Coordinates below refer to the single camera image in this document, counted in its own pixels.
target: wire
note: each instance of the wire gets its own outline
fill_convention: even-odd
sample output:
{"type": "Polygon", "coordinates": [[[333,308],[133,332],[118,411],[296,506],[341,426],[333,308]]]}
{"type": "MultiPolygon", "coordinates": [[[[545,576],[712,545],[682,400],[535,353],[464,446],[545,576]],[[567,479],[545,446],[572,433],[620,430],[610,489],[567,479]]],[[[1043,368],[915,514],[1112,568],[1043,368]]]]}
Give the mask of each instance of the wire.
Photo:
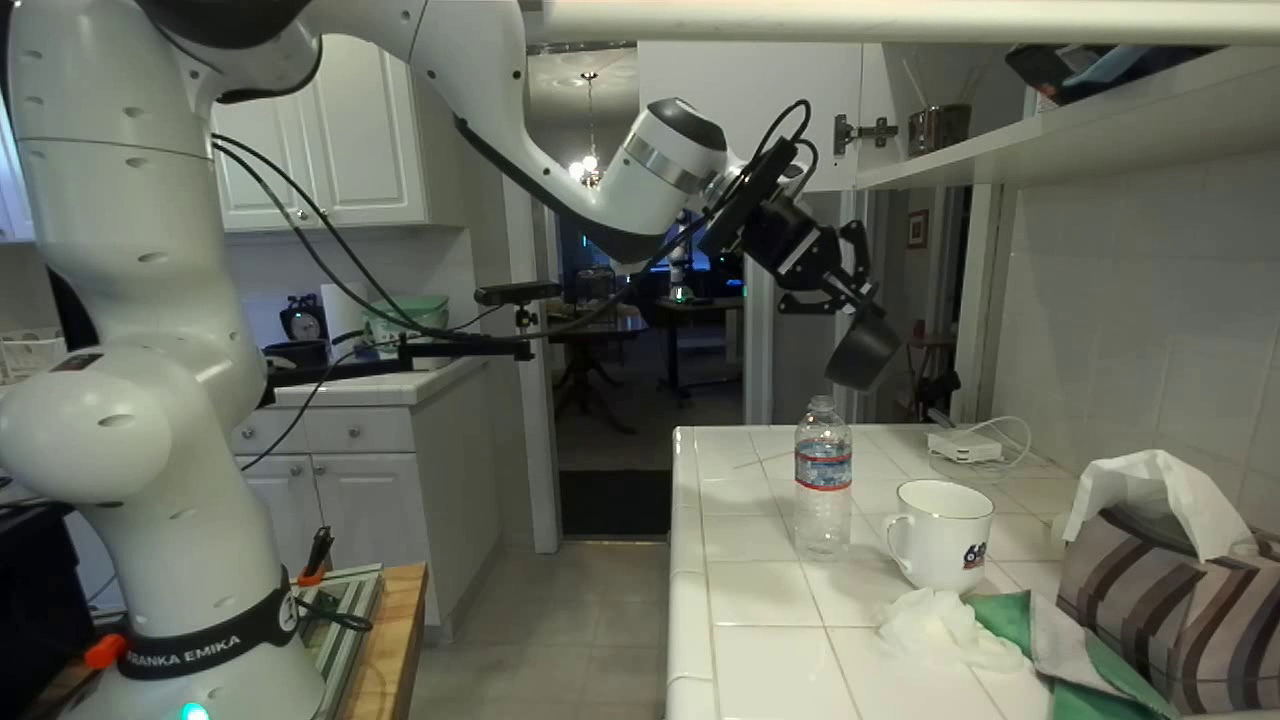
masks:
{"type": "Polygon", "coordinates": [[[782,113],[777,113],[777,122],[767,126],[767,132],[762,132],[758,144],[756,144],[756,158],[762,158],[762,144],[773,142],[773,132],[777,132],[797,107],[800,107],[802,118],[800,118],[800,126],[797,126],[797,132],[793,132],[793,144],[809,132],[813,106],[800,97],[797,106],[787,106],[782,113]]]}
{"type": "Polygon", "coordinates": [[[1016,449],[1016,457],[1005,459],[1005,465],[1010,470],[1010,465],[1019,465],[1023,457],[1032,457],[1032,449],[1037,449],[1037,430],[1032,430],[1026,419],[1019,419],[1019,418],[991,418],[991,419],[980,419],[980,426],[959,426],[959,430],[950,430],[950,433],[956,433],[956,435],[983,435],[986,430],[999,430],[999,426],[1019,430],[1019,441],[997,435],[999,446],[1010,446],[1010,449],[1016,449]]]}
{"type": "MultiPolygon", "coordinates": [[[[545,330],[545,332],[522,332],[522,338],[480,338],[480,332],[454,332],[454,330],[423,330],[415,325],[386,291],[383,285],[361,266],[361,257],[349,247],[349,240],[333,230],[333,219],[323,218],[323,209],[266,158],[260,158],[254,150],[232,142],[232,138],[210,138],[210,150],[222,151],[232,163],[241,163],[265,192],[266,201],[276,206],[276,212],[288,219],[293,235],[306,247],[306,257],[315,260],[315,269],[353,302],[361,304],[364,311],[386,321],[386,325],[398,325],[398,330],[411,330],[421,338],[439,338],[439,342],[553,342],[555,332],[567,332],[567,330],[583,330],[590,321],[599,321],[604,311],[610,311],[627,291],[614,291],[609,297],[599,308],[567,321],[567,325],[555,325],[555,330],[545,330]],[[293,192],[301,192],[306,201],[306,209],[319,218],[319,226],[333,231],[333,240],[353,257],[353,266],[361,269],[361,277],[386,302],[392,311],[398,315],[386,315],[379,311],[376,304],[367,304],[361,291],[353,291],[328,266],[323,257],[315,251],[315,245],[306,240],[305,230],[293,226],[278,192],[244,160],[244,158],[266,163],[293,192]]],[[[663,257],[670,251],[670,245],[659,245],[659,251],[646,257],[646,266],[637,272],[643,277],[646,269],[656,269],[663,257]]]]}
{"type": "Polygon", "coordinates": [[[367,618],[356,618],[356,613],[333,613],[323,605],[306,605],[306,602],[296,602],[305,613],[337,624],[337,628],[349,628],[349,632],[373,632],[373,621],[367,618]]]}
{"type": "Polygon", "coordinates": [[[397,302],[386,302],[386,308],[392,311],[398,311],[398,315],[392,315],[392,311],[383,311],[383,308],[376,308],[376,304],[367,304],[361,291],[353,291],[333,269],[328,269],[328,260],[315,251],[315,245],[311,245],[311,235],[305,231],[305,230],[296,230],[296,219],[288,218],[288,209],[285,209],[285,201],[278,201],[278,192],[235,151],[235,150],[227,150],[227,144],[210,144],[217,151],[222,151],[232,163],[241,163],[260,189],[265,189],[265,197],[276,206],[276,212],[288,219],[288,230],[293,230],[293,235],[305,245],[305,251],[311,257],[311,266],[353,302],[353,304],[361,304],[367,315],[379,315],[379,321],[386,321],[386,325],[397,325],[397,330],[415,330],[415,332],[423,332],[423,338],[443,338],[443,342],[458,342],[464,332],[448,332],[448,330],[423,330],[423,325],[415,325],[397,302]]]}
{"type": "Polygon", "coordinates": [[[367,272],[367,266],[356,257],[356,247],[349,245],[349,235],[328,219],[328,212],[315,206],[315,197],[306,192],[306,189],[301,189],[273,158],[265,158],[265,151],[254,151],[250,144],[241,144],[235,138],[220,138],[220,132],[210,132],[210,144],[222,151],[222,150],[235,150],[235,151],[248,151],[254,163],[265,163],[273,175],[278,175],[315,218],[319,218],[319,226],[323,226],[323,231],[337,240],[337,247],[356,266],[356,272],[367,280],[367,287],[376,287],[376,297],[397,311],[397,321],[392,315],[383,315],[383,321],[392,321],[392,325],[398,325],[398,330],[415,330],[415,332],[423,332],[423,338],[452,338],[448,330],[423,330],[423,325],[415,325],[398,304],[397,304],[397,297],[367,272]]]}
{"type": "Polygon", "coordinates": [[[802,168],[800,185],[793,189],[793,201],[809,189],[817,163],[823,160],[823,151],[817,151],[813,142],[800,138],[797,144],[809,150],[809,168],[802,168]]]}
{"type": "Polygon", "coordinates": [[[473,325],[480,325],[480,321],[491,315],[491,311],[500,311],[500,304],[491,304],[491,308],[482,308],[482,311],[477,311],[473,321],[452,325],[452,330],[454,330],[454,332],[458,332],[458,330],[473,330],[473,325]]]}
{"type": "Polygon", "coordinates": [[[293,419],[278,430],[278,435],[254,453],[248,465],[241,465],[241,471],[250,471],[260,459],[266,459],[293,433],[296,426],[306,418],[306,407],[315,406],[319,388],[328,386],[328,373],[343,362],[353,362],[356,353],[343,353],[341,362],[323,365],[319,379],[311,386],[311,394],[305,398],[305,406],[293,411],[293,419]]]}

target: bag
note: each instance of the bag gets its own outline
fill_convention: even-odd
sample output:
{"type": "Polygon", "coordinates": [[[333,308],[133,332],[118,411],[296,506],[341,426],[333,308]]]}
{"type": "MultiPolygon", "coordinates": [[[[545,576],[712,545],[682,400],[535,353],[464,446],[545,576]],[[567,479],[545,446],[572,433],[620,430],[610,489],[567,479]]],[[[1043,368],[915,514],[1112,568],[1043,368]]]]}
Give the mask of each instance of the bag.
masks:
{"type": "Polygon", "coordinates": [[[1181,714],[1280,710],[1280,558],[1197,559],[1175,522],[1105,509],[1062,559],[1054,605],[1181,714]]]}

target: plastic bottle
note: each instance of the plastic bottle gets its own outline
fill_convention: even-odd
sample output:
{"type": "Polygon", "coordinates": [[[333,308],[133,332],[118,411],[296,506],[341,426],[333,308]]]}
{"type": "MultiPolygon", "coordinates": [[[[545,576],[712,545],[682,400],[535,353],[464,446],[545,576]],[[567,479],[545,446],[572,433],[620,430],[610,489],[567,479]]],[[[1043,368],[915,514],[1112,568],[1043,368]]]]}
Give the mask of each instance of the plastic bottle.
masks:
{"type": "Polygon", "coordinates": [[[793,541],[809,551],[834,551],[849,545],[850,522],[850,459],[849,426],[829,398],[809,400],[797,426],[797,509],[793,541]]]}

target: cabinet door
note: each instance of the cabinet door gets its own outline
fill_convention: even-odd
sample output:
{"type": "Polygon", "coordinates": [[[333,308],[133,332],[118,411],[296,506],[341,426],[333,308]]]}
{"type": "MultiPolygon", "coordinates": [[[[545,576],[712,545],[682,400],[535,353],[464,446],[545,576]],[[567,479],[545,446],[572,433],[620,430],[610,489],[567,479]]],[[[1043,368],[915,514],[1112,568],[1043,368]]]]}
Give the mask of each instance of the cabinet door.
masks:
{"type": "Polygon", "coordinates": [[[301,97],[315,192],[337,226],[423,226],[423,173],[409,67],[353,38],[323,41],[301,97]]]}
{"type": "Polygon", "coordinates": [[[311,457],[337,563],[423,563],[428,522],[409,457],[311,457]]]}
{"type": "MultiPolygon", "coordinates": [[[[276,97],[276,100],[248,100],[248,106],[220,106],[210,107],[210,130],[254,150],[273,163],[278,163],[301,189],[315,197],[315,173],[305,151],[305,122],[301,122],[305,100],[301,97],[276,97]]],[[[293,219],[306,219],[311,212],[305,201],[273,173],[248,160],[266,189],[285,201],[293,219]]],[[[288,230],[273,197],[227,158],[217,158],[217,185],[220,185],[220,206],[222,206],[222,226],[232,231],[265,231],[265,230],[288,230]]]]}
{"type": "Polygon", "coordinates": [[[306,563],[311,536],[323,523],[306,459],[266,457],[244,471],[244,483],[266,514],[278,563],[301,572],[306,563]]]}

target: white tiled countertop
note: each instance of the white tiled countertop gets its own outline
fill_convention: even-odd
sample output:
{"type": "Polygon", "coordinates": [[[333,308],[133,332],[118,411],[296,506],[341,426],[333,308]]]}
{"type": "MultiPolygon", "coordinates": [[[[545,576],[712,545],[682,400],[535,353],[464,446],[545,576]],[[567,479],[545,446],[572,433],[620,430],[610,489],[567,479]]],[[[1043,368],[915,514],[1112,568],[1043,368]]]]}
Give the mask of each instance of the white tiled countertop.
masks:
{"type": "Polygon", "coordinates": [[[895,489],[949,478],[997,500],[977,593],[1054,595],[1054,515],[1076,479],[1023,457],[956,470],[919,426],[850,430],[850,548],[802,558],[787,541],[793,426],[677,430],[666,720],[1026,720],[1046,691],[1026,671],[973,671],[876,636],[912,593],[882,558],[895,489]]]}

